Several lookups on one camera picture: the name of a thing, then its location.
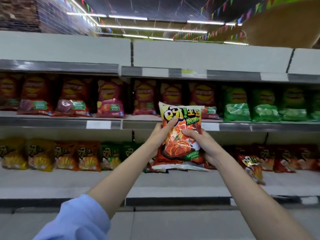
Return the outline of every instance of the orange snack bag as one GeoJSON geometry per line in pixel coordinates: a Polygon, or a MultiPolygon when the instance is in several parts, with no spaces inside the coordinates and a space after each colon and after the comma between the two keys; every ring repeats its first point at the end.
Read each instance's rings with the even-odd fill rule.
{"type": "Polygon", "coordinates": [[[177,107],[162,102],[159,102],[159,107],[163,126],[166,126],[173,117],[178,117],[179,120],[158,149],[152,168],[208,171],[205,169],[205,159],[198,142],[182,133],[182,129],[201,133],[202,107],[177,107]]]}

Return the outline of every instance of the forearm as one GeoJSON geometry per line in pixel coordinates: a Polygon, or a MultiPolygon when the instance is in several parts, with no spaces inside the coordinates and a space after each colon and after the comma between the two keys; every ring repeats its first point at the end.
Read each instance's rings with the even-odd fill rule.
{"type": "Polygon", "coordinates": [[[145,143],[99,182],[88,195],[94,198],[111,219],[129,193],[134,182],[152,157],[152,147],[145,143]]]}

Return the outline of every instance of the light blue shirt sleeve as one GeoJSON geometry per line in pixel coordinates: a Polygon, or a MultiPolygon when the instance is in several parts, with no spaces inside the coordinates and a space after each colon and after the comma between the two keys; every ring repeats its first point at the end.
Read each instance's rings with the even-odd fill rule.
{"type": "Polygon", "coordinates": [[[106,240],[110,220],[101,205],[83,194],[64,202],[57,217],[33,240],[106,240]]]}

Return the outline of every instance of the green snack bag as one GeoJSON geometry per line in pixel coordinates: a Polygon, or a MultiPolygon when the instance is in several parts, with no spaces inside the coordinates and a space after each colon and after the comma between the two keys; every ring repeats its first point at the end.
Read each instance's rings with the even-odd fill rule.
{"type": "Polygon", "coordinates": [[[247,94],[243,88],[227,87],[224,104],[224,121],[251,120],[247,94]]]}
{"type": "Polygon", "coordinates": [[[287,88],[283,93],[282,103],[278,111],[282,120],[308,120],[303,90],[298,87],[287,88]]]}
{"type": "Polygon", "coordinates": [[[271,89],[254,89],[252,91],[252,121],[280,122],[278,107],[275,106],[275,94],[271,89]]]}

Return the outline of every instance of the potato chip bag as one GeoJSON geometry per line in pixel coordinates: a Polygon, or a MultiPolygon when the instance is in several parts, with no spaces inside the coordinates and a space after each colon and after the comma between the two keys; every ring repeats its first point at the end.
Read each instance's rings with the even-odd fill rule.
{"type": "Polygon", "coordinates": [[[152,168],[208,171],[204,168],[205,159],[198,142],[182,133],[182,129],[201,133],[203,106],[178,107],[159,102],[159,107],[163,126],[166,126],[173,117],[178,117],[179,120],[158,149],[152,168]]]}
{"type": "Polygon", "coordinates": [[[77,152],[77,142],[56,141],[56,144],[54,147],[56,168],[78,171],[79,162],[78,162],[76,152],[77,152]]]}
{"type": "Polygon", "coordinates": [[[156,115],[154,80],[134,81],[134,111],[133,115],[156,115]]]}
{"type": "Polygon", "coordinates": [[[28,145],[29,168],[52,172],[54,169],[54,141],[31,139],[28,145]]]}
{"type": "Polygon", "coordinates": [[[50,81],[44,75],[26,75],[17,110],[19,115],[52,115],[50,81]]]}
{"type": "Polygon", "coordinates": [[[190,105],[204,106],[202,119],[219,119],[216,102],[214,101],[214,87],[210,84],[196,82],[189,83],[190,105]]]}
{"type": "Polygon", "coordinates": [[[55,117],[91,117],[88,107],[91,78],[65,78],[55,117]]]}
{"type": "Polygon", "coordinates": [[[0,161],[6,169],[28,169],[24,153],[25,139],[7,138],[0,140],[0,161]]]}
{"type": "Polygon", "coordinates": [[[78,142],[77,153],[79,158],[79,169],[101,172],[101,165],[98,159],[100,142],[85,141],[78,142]]]}

